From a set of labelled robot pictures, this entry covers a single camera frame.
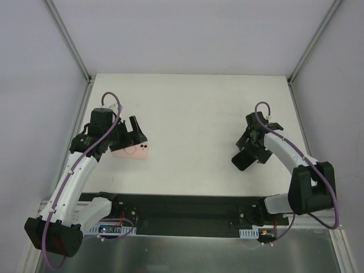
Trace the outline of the pink phone case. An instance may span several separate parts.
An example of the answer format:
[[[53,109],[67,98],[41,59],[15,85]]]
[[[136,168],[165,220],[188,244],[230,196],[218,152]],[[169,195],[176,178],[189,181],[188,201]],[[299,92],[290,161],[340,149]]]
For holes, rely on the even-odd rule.
[[[150,146],[148,144],[142,143],[131,147],[123,148],[121,150],[112,151],[111,154],[115,158],[146,160],[148,157],[149,149]]]

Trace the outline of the black phone case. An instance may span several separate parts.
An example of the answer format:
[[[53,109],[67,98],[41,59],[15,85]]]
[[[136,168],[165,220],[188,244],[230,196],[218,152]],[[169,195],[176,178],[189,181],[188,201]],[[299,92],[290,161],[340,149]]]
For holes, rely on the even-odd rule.
[[[240,170],[244,171],[256,161],[254,155],[249,150],[241,150],[231,159],[231,162]]]

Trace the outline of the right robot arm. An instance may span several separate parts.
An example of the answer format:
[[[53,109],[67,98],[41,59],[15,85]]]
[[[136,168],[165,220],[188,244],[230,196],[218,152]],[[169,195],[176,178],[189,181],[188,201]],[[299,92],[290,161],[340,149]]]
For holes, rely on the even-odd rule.
[[[262,112],[246,116],[247,127],[236,145],[238,153],[231,162],[244,171],[254,163],[264,164],[275,155],[291,174],[287,193],[261,197],[245,211],[247,222],[263,226],[277,215],[307,214],[333,209],[338,211],[334,168],[304,155],[278,123],[271,123]]]

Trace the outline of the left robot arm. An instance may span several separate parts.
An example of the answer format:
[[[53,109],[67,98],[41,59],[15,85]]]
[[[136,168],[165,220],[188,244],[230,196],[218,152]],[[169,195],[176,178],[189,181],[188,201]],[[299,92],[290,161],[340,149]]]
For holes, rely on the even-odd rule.
[[[82,239],[99,220],[115,221],[120,215],[115,193],[99,192],[79,212],[75,212],[82,190],[107,151],[142,148],[148,141],[136,116],[129,118],[132,130],[112,109],[95,108],[90,121],[71,142],[67,166],[45,208],[36,218],[28,218],[24,229],[38,250],[73,257]]]

